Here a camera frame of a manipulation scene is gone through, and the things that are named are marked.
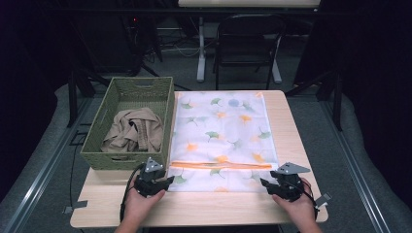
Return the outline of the beige garment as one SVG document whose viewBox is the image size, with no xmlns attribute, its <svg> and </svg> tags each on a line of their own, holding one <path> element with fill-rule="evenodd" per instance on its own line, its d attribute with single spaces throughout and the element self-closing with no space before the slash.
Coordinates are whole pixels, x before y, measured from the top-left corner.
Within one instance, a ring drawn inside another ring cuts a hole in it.
<svg viewBox="0 0 412 233">
<path fill-rule="evenodd" d="M 150 108 L 118 112 L 105 136 L 104 152 L 159 152 L 163 140 L 163 124 Z"/>
</svg>

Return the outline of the black metal stand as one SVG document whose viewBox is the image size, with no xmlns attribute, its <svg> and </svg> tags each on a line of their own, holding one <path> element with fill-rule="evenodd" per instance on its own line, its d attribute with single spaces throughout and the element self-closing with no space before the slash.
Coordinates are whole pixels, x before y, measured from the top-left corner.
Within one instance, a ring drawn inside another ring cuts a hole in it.
<svg viewBox="0 0 412 233">
<path fill-rule="evenodd" d="M 343 81 L 336 69 L 326 71 L 315 79 L 298 84 L 293 89 L 285 93 L 286 96 L 291 97 L 309 88 L 310 86 L 319 83 L 321 86 L 316 93 L 316 98 L 319 101 L 327 101 L 330 94 L 333 94 L 332 105 L 332 122 L 338 131 L 342 130 L 341 126 L 341 106 L 342 106 L 342 85 Z"/>
<path fill-rule="evenodd" d="M 110 82 L 96 73 L 83 35 L 72 19 L 67 20 L 65 39 L 66 54 L 71 65 L 71 74 L 68 77 L 70 110 L 68 127 L 71 127 L 78 118 L 77 90 L 84 97 L 91 98 L 96 93 L 91 82 L 98 82 L 105 86 L 108 86 Z"/>
</svg>

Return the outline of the grey tape strip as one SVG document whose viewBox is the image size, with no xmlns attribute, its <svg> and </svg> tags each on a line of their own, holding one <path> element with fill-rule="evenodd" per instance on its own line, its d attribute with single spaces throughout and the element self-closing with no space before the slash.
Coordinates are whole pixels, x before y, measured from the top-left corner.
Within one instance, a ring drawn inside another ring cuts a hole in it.
<svg viewBox="0 0 412 233">
<path fill-rule="evenodd" d="M 331 196 L 328 192 L 326 192 L 325 194 L 323 194 L 321 197 L 319 197 L 319 198 L 315 201 L 316 206 L 317 206 L 318 208 L 321 208 L 322 206 L 326 206 L 326 205 L 327 205 L 327 202 L 328 202 L 329 200 L 331 200 L 331 199 L 332 199 L 332 196 Z"/>
<path fill-rule="evenodd" d="M 85 208 L 87 206 L 87 201 L 73 202 L 69 206 L 63 209 L 65 215 L 71 214 L 74 210 L 79 208 Z"/>
</svg>

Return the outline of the black folding chair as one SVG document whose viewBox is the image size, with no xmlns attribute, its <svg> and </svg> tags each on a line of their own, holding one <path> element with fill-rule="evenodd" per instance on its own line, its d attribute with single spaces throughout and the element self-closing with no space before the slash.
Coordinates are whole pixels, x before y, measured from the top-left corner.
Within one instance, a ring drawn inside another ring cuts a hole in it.
<svg viewBox="0 0 412 233">
<path fill-rule="evenodd" d="M 221 67 L 267 67 L 265 88 L 268 89 L 285 31 L 286 23 L 278 15 L 233 15 L 222 20 L 217 29 L 213 66 L 215 88 L 219 89 Z"/>
</svg>

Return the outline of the dark equipment with red light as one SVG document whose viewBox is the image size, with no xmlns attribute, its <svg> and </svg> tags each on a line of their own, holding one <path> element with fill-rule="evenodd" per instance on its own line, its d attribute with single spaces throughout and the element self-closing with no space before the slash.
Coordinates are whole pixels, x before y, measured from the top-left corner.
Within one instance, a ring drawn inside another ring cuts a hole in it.
<svg viewBox="0 0 412 233">
<path fill-rule="evenodd" d="M 140 72 L 119 17 L 82 15 L 75 21 L 98 73 L 136 76 Z"/>
</svg>

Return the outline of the leaf print mesh laundry bag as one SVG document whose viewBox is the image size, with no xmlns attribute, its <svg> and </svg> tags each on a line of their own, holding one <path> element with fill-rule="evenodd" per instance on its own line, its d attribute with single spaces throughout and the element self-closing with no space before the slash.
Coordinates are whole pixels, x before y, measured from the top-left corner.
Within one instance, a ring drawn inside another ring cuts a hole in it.
<svg viewBox="0 0 412 233">
<path fill-rule="evenodd" d="M 173 192 L 264 192 L 278 157 L 265 99 L 256 91 L 181 92 L 168 174 Z"/>
</svg>

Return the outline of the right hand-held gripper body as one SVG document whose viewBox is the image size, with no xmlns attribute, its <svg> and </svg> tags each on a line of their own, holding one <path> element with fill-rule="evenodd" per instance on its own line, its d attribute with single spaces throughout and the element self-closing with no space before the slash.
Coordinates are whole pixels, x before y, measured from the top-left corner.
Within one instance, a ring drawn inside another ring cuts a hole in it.
<svg viewBox="0 0 412 233">
<path fill-rule="evenodd" d="M 304 192 L 303 182 L 299 174 L 308 173 L 309 169 L 286 162 L 276 172 L 282 174 L 281 178 L 276 179 L 277 185 L 279 185 L 278 196 L 290 202 L 297 200 Z"/>
</svg>

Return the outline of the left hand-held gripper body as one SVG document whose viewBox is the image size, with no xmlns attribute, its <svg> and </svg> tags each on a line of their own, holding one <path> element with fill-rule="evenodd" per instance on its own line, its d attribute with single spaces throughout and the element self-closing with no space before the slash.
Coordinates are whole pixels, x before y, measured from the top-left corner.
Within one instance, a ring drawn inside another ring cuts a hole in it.
<svg viewBox="0 0 412 233">
<path fill-rule="evenodd" d="M 136 170 L 139 174 L 134 182 L 134 188 L 144 197 L 155 195 L 157 184 L 163 184 L 166 171 L 162 164 L 151 157 L 145 163 L 140 164 Z"/>
</svg>

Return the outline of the metal floor rail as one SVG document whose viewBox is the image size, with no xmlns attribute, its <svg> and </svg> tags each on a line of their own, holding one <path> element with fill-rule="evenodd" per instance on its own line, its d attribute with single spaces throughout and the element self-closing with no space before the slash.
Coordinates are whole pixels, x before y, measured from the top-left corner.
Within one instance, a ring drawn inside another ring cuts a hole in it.
<svg viewBox="0 0 412 233">
<path fill-rule="evenodd" d="M 331 127 L 335 138 L 337 139 L 340 148 L 343 150 L 343 157 L 346 162 L 351 179 L 356 187 L 358 195 L 362 201 L 362 204 L 369 216 L 369 219 L 375 229 L 376 233 L 392 233 L 388 223 L 386 222 L 381 209 L 379 208 L 377 201 L 374 195 L 369 188 L 369 185 L 364 178 L 364 175 L 361 171 L 359 163 L 356 161 L 354 153 L 350 148 L 348 141 L 346 140 L 345 134 L 343 131 L 340 131 L 334 123 L 332 118 L 332 109 L 328 102 L 320 101 L 319 102 L 321 109 L 323 110 L 328 124 Z"/>
<path fill-rule="evenodd" d="M 0 203 L 0 233 L 22 231 L 63 157 L 63 150 L 75 134 L 91 102 L 90 98 L 81 101 L 78 116 L 71 127 L 67 126 L 68 102 L 57 102 L 57 108 L 40 142 Z"/>
</svg>

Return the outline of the person's left hand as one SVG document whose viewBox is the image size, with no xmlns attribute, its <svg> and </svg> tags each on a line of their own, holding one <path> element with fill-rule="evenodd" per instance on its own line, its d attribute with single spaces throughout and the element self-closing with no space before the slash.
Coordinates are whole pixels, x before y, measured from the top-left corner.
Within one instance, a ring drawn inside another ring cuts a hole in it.
<svg viewBox="0 0 412 233">
<path fill-rule="evenodd" d="M 165 190 L 161 190 L 153 196 L 144 197 L 136 188 L 129 188 L 126 195 L 122 223 L 129 223 L 132 226 L 140 225 L 147 217 L 150 210 L 162 199 L 165 193 Z"/>
</svg>

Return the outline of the green woven basket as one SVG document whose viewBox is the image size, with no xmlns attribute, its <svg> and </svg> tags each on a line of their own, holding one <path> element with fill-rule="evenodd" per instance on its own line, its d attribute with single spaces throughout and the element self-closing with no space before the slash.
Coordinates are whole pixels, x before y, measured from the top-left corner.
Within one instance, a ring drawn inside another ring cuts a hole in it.
<svg viewBox="0 0 412 233">
<path fill-rule="evenodd" d="M 149 157 L 165 165 L 169 156 L 174 103 L 172 77 L 112 78 L 89 129 L 81 155 L 94 170 L 133 170 Z M 149 108 L 161 119 L 163 136 L 159 151 L 104 151 L 103 142 L 115 116 L 120 111 L 141 108 Z"/>
</svg>

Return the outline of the white desk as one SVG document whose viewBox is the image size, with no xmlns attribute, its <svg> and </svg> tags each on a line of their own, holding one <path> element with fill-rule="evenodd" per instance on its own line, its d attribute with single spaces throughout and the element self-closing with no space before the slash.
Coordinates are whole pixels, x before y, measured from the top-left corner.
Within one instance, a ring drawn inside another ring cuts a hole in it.
<svg viewBox="0 0 412 233">
<path fill-rule="evenodd" d="M 184 8 L 281 8 L 281 9 L 316 9 L 321 4 L 321 0 L 178 0 L 179 7 Z M 199 17 L 199 59 L 197 67 L 197 81 L 203 83 L 205 81 L 205 40 L 204 40 L 204 21 L 203 17 Z M 275 72 L 275 83 L 281 83 L 282 79 L 277 69 L 277 64 L 272 69 Z"/>
</svg>

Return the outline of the person's right hand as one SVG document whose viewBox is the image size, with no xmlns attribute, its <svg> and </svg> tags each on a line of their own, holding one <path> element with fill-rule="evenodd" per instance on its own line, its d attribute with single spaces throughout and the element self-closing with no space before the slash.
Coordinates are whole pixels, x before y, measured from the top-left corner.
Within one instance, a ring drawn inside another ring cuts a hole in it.
<svg viewBox="0 0 412 233">
<path fill-rule="evenodd" d="M 299 199 L 293 202 L 289 202 L 276 194 L 272 195 L 272 199 L 287 212 L 295 225 L 303 221 L 316 221 L 313 203 L 305 194 L 302 194 Z"/>
</svg>

